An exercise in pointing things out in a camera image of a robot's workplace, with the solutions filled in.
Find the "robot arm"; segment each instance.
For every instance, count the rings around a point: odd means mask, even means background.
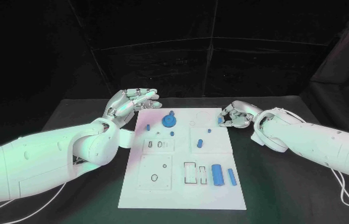
[[[233,120],[224,122],[230,113]],[[306,123],[285,109],[263,111],[254,105],[236,101],[218,116],[221,126],[244,128],[254,122],[252,139],[279,152],[290,150],[349,175],[349,133],[325,126]]]
[[[90,124],[29,135],[0,147],[0,201],[40,194],[110,163],[119,146],[132,147],[135,132],[120,128],[135,111],[162,107],[156,92],[120,90]]]

